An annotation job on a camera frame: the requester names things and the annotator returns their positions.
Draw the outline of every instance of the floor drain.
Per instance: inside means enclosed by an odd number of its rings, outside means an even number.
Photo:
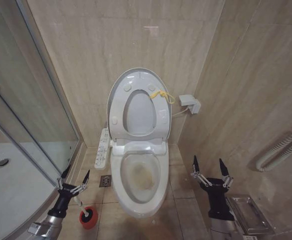
[[[100,177],[99,187],[110,187],[111,186],[111,175],[104,175]]]
[[[9,159],[7,159],[7,158],[0,160],[0,167],[5,166],[8,162],[9,162]]]

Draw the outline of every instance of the wall outlet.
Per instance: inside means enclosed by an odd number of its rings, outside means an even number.
[[[191,114],[197,114],[199,112],[201,104],[194,96],[190,94],[180,95],[179,99],[181,106],[189,106]]]

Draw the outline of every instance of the toilet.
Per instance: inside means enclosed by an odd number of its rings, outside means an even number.
[[[164,201],[169,173],[171,105],[157,95],[167,91],[145,68],[124,72],[107,103],[112,187],[122,208],[135,218],[150,217]]]

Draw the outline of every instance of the shower hose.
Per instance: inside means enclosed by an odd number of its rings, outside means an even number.
[[[282,153],[280,153],[277,157],[275,157],[270,163],[264,165],[264,163],[272,157],[274,154],[285,148],[288,144],[292,143],[292,134],[282,140],[280,143],[275,145],[269,151],[267,151],[263,156],[261,156],[256,162],[257,170],[261,172],[267,172],[274,169],[281,162],[286,160],[292,154],[292,144]]]

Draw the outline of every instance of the shower enclosure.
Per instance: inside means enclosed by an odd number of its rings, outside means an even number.
[[[26,9],[0,0],[0,239],[49,198],[80,144]]]

